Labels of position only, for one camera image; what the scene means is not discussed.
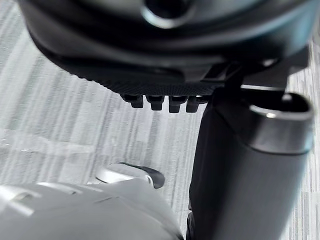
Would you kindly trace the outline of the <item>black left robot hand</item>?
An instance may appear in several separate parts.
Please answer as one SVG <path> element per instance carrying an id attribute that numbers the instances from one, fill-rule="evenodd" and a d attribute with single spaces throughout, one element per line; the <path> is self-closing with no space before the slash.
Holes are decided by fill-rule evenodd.
<path id="1" fill-rule="evenodd" d="M 314 109 L 286 92 L 309 63 L 317 0 L 20 0 L 36 47 L 133 108 L 200 124 L 188 240 L 277 240 L 313 146 Z"/>

